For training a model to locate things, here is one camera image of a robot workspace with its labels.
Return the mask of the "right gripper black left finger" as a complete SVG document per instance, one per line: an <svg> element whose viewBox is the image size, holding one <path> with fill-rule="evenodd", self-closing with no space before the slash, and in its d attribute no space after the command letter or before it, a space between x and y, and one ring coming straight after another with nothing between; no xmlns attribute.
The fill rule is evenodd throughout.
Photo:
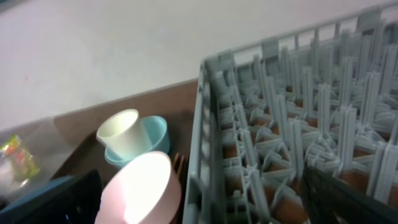
<svg viewBox="0 0 398 224"><path fill-rule="evenodd" d="M94 223L103 183L94 169L66 175L10 203L1 210L1 224Z"/></svg>

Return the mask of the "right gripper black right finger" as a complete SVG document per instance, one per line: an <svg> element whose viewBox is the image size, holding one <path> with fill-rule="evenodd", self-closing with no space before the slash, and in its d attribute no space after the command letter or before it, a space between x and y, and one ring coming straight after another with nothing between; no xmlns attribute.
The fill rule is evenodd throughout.
<svg viewBox="0 0 398 224"><path fill-rule="evenodd" d="M310 223L397 224L397 209L355 191L312 167L303 170L300 197Z"/></svg>

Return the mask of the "pink bowl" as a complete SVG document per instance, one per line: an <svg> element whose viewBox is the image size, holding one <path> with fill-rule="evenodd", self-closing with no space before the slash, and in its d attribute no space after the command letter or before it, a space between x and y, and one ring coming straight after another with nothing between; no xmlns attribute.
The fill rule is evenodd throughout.
<svg viewBox="0 0 398 224"><path fill-rule="evenodd" d="M169 156L145 153L124 166L101 196L96 223L171 223L180 206L182 190Z"/></svg>

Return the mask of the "cream plastic cup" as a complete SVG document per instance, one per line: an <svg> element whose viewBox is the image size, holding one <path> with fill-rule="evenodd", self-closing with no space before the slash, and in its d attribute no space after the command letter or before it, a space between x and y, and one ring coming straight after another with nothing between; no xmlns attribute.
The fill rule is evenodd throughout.
<svg viewBox="0 0 398 224"><path fill-rule="evenodd" d="M134 159L152 147L144 121L135 109L112 115L98 128L96 137L124 160Z"/></svg>

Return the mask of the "green yellow snack wrapper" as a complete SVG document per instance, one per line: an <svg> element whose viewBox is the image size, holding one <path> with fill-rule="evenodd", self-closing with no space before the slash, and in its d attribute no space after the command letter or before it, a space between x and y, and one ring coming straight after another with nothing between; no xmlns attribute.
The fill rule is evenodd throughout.
<svg viewBox="0 0 398 224"><path fill-rule="evenodd" d="M1 146L1 158L10 160L18 179L29 179L40 172L33 155L17 135L13 135Z"/></svg>

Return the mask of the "grey dishwasher rack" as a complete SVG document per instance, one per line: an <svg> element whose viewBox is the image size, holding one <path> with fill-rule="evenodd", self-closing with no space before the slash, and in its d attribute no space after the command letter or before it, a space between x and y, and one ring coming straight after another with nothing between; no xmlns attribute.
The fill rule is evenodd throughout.
<svg viewBox="0 0 398 224"><path fill-rule="evenodd" d="M397 211L397 2L202 61L183 223L308 223L320 169Z"/></svg>

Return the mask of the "light blue small bowl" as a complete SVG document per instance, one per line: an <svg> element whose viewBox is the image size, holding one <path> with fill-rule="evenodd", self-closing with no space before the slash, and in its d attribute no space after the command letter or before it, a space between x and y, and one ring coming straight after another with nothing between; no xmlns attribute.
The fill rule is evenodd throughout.
<svg viewBox="0 0 398 224"><path fill-rule="evenodd" d="M147 116L142 120L152 142L152 147L146 150L146 153L161 151L168 154L170 151L170 139L166 120L161 116ZM131 162L131 159L119 158L109 147L105 148L104 159L108 164L118 169Z"/></svg>

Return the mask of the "dark blue plate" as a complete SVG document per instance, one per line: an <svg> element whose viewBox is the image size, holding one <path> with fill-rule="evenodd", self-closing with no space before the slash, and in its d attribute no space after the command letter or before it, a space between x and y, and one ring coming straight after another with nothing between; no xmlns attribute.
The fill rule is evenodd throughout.
<svg viewBox="0 0 398 224"><path fill-rule="evenodd" d="M67 204L70 188L76 177L65 176L51 180L45 186L33 191L1 210L1 223L22 223L34 215L48 215Z"/></svg>

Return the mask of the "white napkin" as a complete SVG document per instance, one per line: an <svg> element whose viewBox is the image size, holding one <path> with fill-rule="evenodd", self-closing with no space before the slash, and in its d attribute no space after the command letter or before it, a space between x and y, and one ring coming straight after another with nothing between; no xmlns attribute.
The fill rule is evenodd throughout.
<svg viewBox="0 0 398 224"><path fill-rule="evenodd" d="M14 169L5 153L1 153L1 191L10 192L15 184Z"/></svg>

